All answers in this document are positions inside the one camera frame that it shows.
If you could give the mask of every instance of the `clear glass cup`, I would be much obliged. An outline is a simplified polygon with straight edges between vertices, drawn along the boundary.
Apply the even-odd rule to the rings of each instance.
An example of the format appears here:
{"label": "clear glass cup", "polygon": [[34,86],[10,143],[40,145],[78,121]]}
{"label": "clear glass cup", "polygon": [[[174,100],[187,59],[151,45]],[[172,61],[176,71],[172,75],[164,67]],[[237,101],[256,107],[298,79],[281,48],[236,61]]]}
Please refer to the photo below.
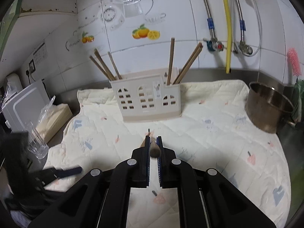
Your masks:
{"label": "clear glass cup", "polygon": [[43,159],[48,154],[48,145],[41,138],[32,122],[26,124],[25,130],[28,132],[28,150],[39,160]]}

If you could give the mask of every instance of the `basket label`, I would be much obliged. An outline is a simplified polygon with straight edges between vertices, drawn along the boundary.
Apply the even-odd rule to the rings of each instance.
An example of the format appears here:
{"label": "basket label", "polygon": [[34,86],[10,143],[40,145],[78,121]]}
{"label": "basket label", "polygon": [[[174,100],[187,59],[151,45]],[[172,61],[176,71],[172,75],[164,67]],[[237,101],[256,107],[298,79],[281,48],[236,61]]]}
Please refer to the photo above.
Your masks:
{"label": "basket label", "polygon": [[153,93],[154,93],[154,98],[162,98],[161,94],[161,87],[159,81],[153,81]]}

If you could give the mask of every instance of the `paper notice on wall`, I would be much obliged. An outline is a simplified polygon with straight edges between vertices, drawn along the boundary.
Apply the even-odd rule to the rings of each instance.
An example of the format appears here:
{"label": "paper notice on wall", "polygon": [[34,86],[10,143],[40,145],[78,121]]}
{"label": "paper notice on wall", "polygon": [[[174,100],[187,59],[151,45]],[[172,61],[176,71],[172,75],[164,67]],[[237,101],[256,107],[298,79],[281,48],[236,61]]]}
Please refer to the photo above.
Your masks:
{"label": "paper notice on wall", "polygon": [[153,81],[153,93],[155,99],[162,98],[159,81]]}
{"label": "paper notice on wall", "polygon": [[45,42],[43,42],[37,50],[33,53],[33,59],[36,66],[39,65],[40,62],[45,60],[48,56],[47,52],[47,46],[45,45]]}

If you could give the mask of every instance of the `white microwave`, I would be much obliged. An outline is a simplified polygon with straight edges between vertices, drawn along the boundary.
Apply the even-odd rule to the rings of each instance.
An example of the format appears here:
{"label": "white microwave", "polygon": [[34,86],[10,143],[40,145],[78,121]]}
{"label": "white microwave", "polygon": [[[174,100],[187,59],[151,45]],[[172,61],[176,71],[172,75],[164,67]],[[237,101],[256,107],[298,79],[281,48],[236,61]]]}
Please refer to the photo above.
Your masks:
{"label": "white microwave", "polygon": [[13,131],[23,131],[28,122],[34,127],[40,112],[50,102],[41,80],[29,85],[11,97],[2,108],[5,124]]}

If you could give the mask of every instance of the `pot rim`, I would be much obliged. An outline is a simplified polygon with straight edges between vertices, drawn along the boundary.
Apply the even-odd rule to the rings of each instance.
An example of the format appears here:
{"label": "pot rim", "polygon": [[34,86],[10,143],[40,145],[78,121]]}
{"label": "pot rim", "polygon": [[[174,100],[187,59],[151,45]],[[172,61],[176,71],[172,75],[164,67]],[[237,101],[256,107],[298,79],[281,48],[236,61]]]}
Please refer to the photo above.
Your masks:
{"label": "pot rim", "polygon": [[266,84],[264,84],[264,83],[261,83],[261,82],[258,82],[258,81],[252,81],[252,82],[249,83],[249,88],[250,88],[253,92],[255,92],[256,94],[258,94],[258,93],[257,93],[256,91],[254,91],[253,88],[251,88],[251,85],[253,85],[253,84],[258,84],[258,85],[260,85],[260,86],[264,86],[264,87],[267,87],[267,88],[270,88],[270,89],[274,90],[276,93],[278,93],[279,95],[281,95],[281,96],[282,96],[282,97],[291,105],[292,111],[285,111],[285,110],[283,110],[283,109],[280,109],[279,107],[277,107],[277,106],[275,106],[275,105],[269,103],[265,98],[263,98],[261,95],[259,95],[262,99],[264,99],[264,100],[267,102],[267,104],[269,104],[270,106],[272,106],[272,107],[275,108],[276,110],[279,110],[279,111],[284,112],[284,113],[290,113],[290,114],[291,114],[291,113],[293,112],[294,106],[293,106],[292,102],[289,100],[289,98],[287,98],[284,94],[278,92],[275,88],[270,87],[270,86],[268,86],[268,85],[266,85]]}

